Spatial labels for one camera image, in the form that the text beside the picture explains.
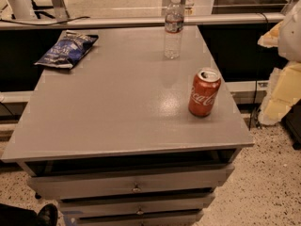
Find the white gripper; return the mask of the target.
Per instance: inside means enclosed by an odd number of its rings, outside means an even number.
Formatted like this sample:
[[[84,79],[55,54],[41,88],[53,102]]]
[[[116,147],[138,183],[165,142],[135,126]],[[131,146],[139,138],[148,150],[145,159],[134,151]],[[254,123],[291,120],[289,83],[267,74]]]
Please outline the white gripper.
[[[263,125],[281,121],[301,99],[301,0],[279,22],[258,40],[265,48],[278,47],[278,54],[289,61],[283,69],[270,74],[258,120]]]

